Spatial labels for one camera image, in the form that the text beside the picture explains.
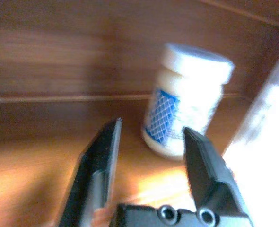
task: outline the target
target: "white jar lid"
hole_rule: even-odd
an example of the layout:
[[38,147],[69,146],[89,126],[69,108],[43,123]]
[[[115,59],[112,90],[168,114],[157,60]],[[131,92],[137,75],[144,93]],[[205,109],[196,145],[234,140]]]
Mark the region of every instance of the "white jar lid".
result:
[[197,47],[167,43],[162,64],[183,76],[227,84],[234,69],[233,62],[222,55]]

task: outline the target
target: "wooden shelf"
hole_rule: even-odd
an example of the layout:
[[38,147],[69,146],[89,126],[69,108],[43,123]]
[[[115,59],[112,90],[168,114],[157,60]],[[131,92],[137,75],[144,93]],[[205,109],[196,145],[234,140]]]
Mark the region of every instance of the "wooden shelf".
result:
[[[147,100],[0,104],[0,226],[56,219],[80,153],[104,123],[123,118],[113,200],[96,212],[107,226],[119,202],[193,209],[183,162],[155,155],[140,135]],[[224,98],[207,136],[220,152],[250,103]]]

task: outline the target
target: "wooden cabinet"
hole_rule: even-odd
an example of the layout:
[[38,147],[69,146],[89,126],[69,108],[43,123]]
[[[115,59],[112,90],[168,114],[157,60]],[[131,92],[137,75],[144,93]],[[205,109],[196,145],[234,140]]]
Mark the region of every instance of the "wooden cabinet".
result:
[[118,116],[114,197],[94,225],[118,202],[193,207],[183,163],[140,136],[166,42],[236,64],[207,133],[222,153],[279,58],[279,1],[0,1],[0,226],[52,225],[79,154]]

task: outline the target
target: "jar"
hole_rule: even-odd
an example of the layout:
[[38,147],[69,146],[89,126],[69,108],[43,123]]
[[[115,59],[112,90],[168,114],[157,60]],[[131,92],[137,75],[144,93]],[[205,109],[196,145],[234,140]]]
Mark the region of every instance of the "jar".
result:
[[183,128],[205,134],[234,64],[200,48],[168,43],[146,111],[142,136],[166,158],[182,160]]

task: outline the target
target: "blue checkered label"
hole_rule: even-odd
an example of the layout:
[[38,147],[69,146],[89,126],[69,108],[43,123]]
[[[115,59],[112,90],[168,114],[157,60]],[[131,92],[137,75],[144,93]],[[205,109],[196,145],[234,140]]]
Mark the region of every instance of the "blue checkered label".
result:
[[155,101],[148,113],[145,127],[147,134],[155,141],[165,144],[171,131],[180,100],[167,92],[156,89]]

